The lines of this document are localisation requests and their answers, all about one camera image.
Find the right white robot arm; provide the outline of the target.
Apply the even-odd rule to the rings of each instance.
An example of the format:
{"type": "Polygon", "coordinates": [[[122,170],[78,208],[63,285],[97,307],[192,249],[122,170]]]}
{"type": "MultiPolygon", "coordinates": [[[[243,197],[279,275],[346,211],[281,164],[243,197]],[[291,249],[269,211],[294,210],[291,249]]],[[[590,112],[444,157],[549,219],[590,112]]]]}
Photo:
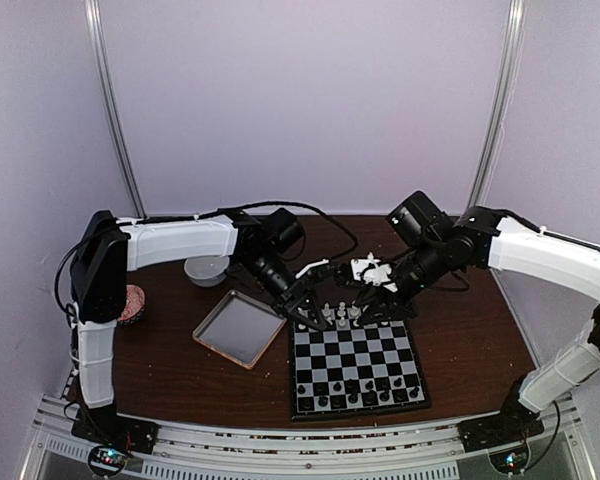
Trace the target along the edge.
{"type": "Polygon", "coordinates": [[[493,419],[499,440],[515,440],[531,417],[600,370],[600,245],[549,231],[506,209],[473,206],[454,218],[422,191],[386,220],[408,251],[398,260],[368,255],[351,261],[352,279],[375,290],[362,324],[387,318],[445,275],[468,267],[524,274],[596,301],[580,334],[513,386],[493,419]]]}

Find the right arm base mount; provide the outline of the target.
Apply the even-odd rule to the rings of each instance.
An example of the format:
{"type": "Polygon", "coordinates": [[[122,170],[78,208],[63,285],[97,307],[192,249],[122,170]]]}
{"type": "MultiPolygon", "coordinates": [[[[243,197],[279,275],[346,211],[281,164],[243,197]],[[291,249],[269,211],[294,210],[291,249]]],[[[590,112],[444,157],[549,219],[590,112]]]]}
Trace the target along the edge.
{"type": "Polygon", "coordinates": [[[540,420],[522,425],[501,414],[465,420],[457,428],[466,453],[486,451],[495,471],[507,476],[526,471],[532,457],[529,440],[544,432],[540,420]]]}

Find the black grey chessboard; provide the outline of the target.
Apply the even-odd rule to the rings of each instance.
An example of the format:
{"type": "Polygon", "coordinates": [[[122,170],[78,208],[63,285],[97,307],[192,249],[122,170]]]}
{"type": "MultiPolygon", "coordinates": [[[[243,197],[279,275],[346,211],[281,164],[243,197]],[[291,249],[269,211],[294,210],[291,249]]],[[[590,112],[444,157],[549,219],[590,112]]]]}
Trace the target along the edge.
{"type": "Polygon", "coordinates": [[[353,305],[325,305],[327,328],[289,328],[289,374],[293,421],[338,420],[390,414],[432,405],[408,324],[361,326],[353,305]],[[305,384],[307,391],[298,393],[305,384]],[[358,395],[355,404],[348,402],[358,395]]]}

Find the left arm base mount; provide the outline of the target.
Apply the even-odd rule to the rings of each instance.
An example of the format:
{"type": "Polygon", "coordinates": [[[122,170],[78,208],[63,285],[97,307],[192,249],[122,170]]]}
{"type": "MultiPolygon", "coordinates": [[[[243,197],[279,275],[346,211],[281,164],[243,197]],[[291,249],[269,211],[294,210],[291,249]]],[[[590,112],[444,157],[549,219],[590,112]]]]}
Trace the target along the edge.
{"type": "Polygon", "coordinates": [[[138,454],[151,454],[157,440],[156,423],[118,417],[113,426],[97,426],[87,416],[79,415],[71,434],[94,443],[87,453],[87,466],[97,477],[110,479],[120,474],[138,454]]]}

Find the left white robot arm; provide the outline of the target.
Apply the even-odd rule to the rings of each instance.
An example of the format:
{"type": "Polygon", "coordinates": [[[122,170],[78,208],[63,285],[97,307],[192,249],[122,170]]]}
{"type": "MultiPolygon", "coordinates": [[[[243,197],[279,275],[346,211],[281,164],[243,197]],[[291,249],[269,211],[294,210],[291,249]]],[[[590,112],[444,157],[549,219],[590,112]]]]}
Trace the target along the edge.
{"type": "Polygon", "coordinates": [[[126,304],[127,275],[145,267],[189,258],[238,262],[271,296],[279,316],[315,330],[327,326],[307,266],[292,273],[281,256],[301,237],[297,217],[281,208],[264,217],[240,209],[193,217],[117,218],[108,210],[90,220],[70,264],[72,360],[88,412],[86,429],[103,444],[117,442],[124,424],[109,409],[114,336],[126,304]]]}

